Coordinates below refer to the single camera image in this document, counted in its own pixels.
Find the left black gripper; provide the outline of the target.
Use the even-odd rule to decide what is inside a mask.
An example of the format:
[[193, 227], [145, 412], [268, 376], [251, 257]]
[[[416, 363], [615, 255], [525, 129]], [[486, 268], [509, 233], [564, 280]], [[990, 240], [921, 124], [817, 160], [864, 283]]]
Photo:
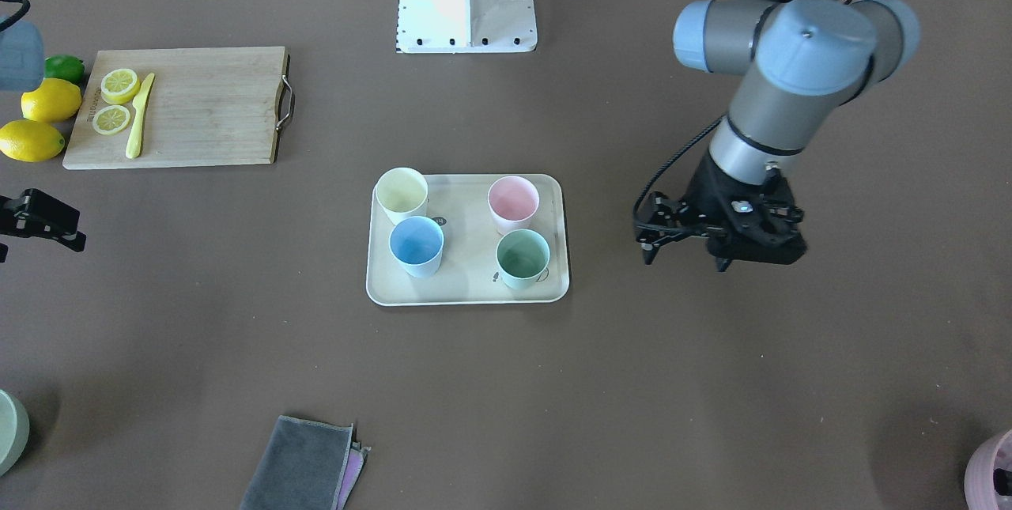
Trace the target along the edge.
[[[647, 186], [647, 192], [635, 203], [635, 237], [642, 247], [644, 265], [653, 264], [665, 244], [680, 242], [687, 237], [708, 240], [713, 233], [722, 232], [719, 223], [723, 212], [712, 193], [715, 170], [725, 172], [709, 154], [705, 154], [685, 193], [679, 197]], [[716, 271], [723, 273], [734, 262], [734, 253], [728, 247], [715, 246], [713, 258]]]

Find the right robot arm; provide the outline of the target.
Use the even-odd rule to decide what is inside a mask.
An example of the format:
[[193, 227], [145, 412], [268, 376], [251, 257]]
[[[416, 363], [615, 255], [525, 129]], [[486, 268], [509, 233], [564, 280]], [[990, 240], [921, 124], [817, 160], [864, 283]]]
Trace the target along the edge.
[[[43, 82], [43, 40], [26, 20], [2, 19], [1, 82], [3, 91], [32, 91]], [[43, 190], [29, 188], [13, 198], [1, 197], [3, 236], [39, 237], [71, 251], [84, 251], [87, 236], [78, 229], [80, 212]]]

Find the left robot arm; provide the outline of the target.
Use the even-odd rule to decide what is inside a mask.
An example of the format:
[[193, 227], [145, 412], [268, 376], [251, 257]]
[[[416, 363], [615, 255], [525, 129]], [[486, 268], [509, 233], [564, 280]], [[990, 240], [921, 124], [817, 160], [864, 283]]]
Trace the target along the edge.
[[706, 240], [720, 272], [749, 261], [788, 265], [806, 253], [788, 176], [835, 107], [892, 77], [916, 52], [920, 21], [899, 0], [727, 0], [687, 5], [673, 30], [683, 66], [741, 75], [679, 198], [648, 183], [632, 207], [651, 264], [666, 244]]

